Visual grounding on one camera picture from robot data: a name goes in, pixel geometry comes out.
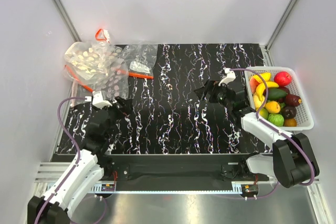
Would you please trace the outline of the yellow banana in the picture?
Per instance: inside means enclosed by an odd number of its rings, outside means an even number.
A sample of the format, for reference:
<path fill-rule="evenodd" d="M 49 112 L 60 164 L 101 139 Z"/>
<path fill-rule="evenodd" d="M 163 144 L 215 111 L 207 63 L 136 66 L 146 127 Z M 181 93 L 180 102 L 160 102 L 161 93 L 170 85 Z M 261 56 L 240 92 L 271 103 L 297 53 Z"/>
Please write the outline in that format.
<path fill-rule="evenodd" d="M 263 100 L 263 93 L 266 90 L 266 88 L 278 88 L 279 85 L 276 82 L 273 81 L 266 81 L 266 83 L 260 83 L 258 87 L 256 88 L 256 96 L 260 101 Z"/>

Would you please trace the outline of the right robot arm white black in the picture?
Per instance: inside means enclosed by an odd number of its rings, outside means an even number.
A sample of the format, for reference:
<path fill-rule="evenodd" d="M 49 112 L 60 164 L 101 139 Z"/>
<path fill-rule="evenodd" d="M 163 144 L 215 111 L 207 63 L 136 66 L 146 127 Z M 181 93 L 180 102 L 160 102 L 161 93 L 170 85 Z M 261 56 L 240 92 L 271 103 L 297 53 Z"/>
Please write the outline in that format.
<path fill-rule="evenodd" d="M 238 167 L 242 179 L 250 180 L 256 174 L 263 174 L 276 178 L 282 186 L 290 188 L 298 184 L 311 185 L 319 175 L 308 137 L 303 133 L 284 131 L 258 116 L 243 89 L 208 80 L 194 92 L 199 100 L 224 106 L 233 122 L 271 149 L 271 155 L 251 154 L 243 161 Z"/>

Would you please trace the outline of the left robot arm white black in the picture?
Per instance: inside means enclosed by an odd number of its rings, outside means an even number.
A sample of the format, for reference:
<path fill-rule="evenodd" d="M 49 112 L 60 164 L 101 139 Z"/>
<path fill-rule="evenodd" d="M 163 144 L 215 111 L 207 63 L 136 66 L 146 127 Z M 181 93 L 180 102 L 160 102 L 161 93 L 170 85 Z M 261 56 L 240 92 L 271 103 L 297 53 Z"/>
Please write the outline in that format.
<path fill-rule="evenodd" d="M 132 99 L 113 100 L 86 97 L 92 114 L 77 155 L 56 183 L 42 196 L 33 196 L 27 205 L 27 223 L 71 223 L 71 217 L 89 189 L 99 180 L 116 176 L 113 159 L 107 155 L 108 136 L 116 124 L 133 111 Z"/>

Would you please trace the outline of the yellow lemon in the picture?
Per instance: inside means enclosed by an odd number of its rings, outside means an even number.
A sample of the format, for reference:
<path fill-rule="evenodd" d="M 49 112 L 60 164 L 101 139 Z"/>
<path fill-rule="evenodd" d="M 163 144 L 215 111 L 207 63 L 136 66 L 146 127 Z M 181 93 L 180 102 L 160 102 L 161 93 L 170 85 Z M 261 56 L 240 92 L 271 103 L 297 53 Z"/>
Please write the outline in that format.
<path fill-rule="evenodd" d="M 254 106 L 255 106 L 255 109 L 259 109 L 261 107 L 261 105 L 263 104 L 265 100 L 265 96 L 262 95 L 261 96 L 261 100 L 259 99 L 258 97 L 258 94 L 255 92 L 254 95 L 253 95 L 253 102 L 254 102 Z"/>

